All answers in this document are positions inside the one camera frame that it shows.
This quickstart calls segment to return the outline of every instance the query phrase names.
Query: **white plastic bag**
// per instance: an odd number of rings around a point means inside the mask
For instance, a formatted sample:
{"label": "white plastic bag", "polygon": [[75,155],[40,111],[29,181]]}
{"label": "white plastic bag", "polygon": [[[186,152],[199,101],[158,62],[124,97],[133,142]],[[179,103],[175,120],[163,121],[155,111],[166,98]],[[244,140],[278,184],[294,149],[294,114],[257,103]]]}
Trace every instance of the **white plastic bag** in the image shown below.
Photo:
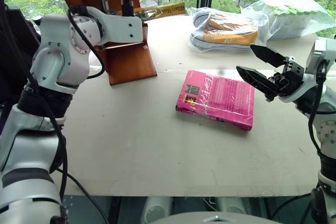
{"label": "white plastic bag", "polygon": [[241,11],[249,18],[268,17],[266,40],[295,38],[336,26],[314,0],[259,0]]}
{"label": "white plastic bag", "polygon": [[249,49],[258,40],[259,29],[268,20],[266,15],[264,19],[252,19],[242,14],[207,7],[190,8],[188,12],[193,15],[193,24],[197,28],[190,36],[189,46],[200,52],[212,49]]}

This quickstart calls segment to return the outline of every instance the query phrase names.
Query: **robotic arm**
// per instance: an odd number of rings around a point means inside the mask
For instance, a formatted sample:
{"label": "robotic arm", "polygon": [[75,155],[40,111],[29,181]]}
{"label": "robotic arm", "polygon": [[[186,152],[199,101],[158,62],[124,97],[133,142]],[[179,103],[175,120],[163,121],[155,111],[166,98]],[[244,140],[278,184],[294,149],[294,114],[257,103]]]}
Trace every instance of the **robotic arm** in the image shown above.
{"label": "robotic arm", "polygon": [[[108,15],[81,7],[74,22],[90,43],[141,42],[137,17]],[[89,74],[88,45],[65,15],[46,15],[30,72],[62,127],[72,96]],[[67,223],[50,177],[61,163],[59,140],[28,82],[0,136],[0,223]]]}
{"label": "robotic arm", "polygon": [[[265,94],[267,101],[279,96],[283,102],[294,102],[309,118],[310,136],[321,159],[319,186],[311,194],[312,216],[317,223],[336,223],[336,93],[323,85],[336,60],[336,40],[317,40],[306,68],[267,47],[251,45],[251,49],[259,59],[274,67],[285,65],[282,73],[269,78],[255,69],[237,66],[237,70],[244,81]],[[320,148],[314,140],[312,126]]]}

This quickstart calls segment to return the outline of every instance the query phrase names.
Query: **white table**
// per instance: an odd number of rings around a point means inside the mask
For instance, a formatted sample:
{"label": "white table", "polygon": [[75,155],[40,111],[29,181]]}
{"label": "white table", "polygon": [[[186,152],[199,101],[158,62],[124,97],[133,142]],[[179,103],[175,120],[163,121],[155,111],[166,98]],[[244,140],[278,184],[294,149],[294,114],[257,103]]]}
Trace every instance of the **white table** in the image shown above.
{"label": "white table", "polygon": [[[294,104],[256,90],[253,129],[175,111],[188,69],[272,69],[251,51],[198,53],[188,47],[190,17],[149,22],[157,77],[109,86],[84,82],[67,112],[69,171],[93,195],[284,196],[309,192],[319,158],[308,120]],[[315,35],[269,45],[306,65]],[[329,81],[336,89],[336,84]],[[53,175],[57,183],[60,176]],[[66,193],[80,194],[68,182]]]}

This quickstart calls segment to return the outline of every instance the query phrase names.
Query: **pink book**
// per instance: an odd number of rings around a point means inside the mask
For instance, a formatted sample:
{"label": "pink book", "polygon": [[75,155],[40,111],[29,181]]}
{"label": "pink book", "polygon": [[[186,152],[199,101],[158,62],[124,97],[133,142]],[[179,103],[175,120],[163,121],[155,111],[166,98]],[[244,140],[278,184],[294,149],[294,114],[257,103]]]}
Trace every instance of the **pink book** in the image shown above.
{"label": "pink book", "polygon": [[230,123],[250,131],[254,88],[243,81],[189,70],[176,110]]}

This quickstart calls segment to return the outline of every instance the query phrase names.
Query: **tabletop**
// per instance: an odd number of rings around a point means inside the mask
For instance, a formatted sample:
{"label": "tabletop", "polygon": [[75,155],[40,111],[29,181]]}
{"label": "tabletop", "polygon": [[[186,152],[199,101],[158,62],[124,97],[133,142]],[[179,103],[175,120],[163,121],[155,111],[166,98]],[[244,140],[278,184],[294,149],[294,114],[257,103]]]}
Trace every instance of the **tabletop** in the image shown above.
{"label": "tabletop", "polygon": [[[308,120],[292,103],[255,92],[253,128],[175,111],[188,69],[234,72],[273,67],[251,51],[195,52],[188,16],[148,22],[157,77],[109,86],[107,74],[85,81],[67,112],[69,172],[93,195],[284,196],[310,192],[319,158]],[[302,66],[315,35],[271,41]],[[327,84],[336,89],[333,80]],[[59,184],[59,174],[53,174]],[[81,194],[72,183],[67,194]]]}

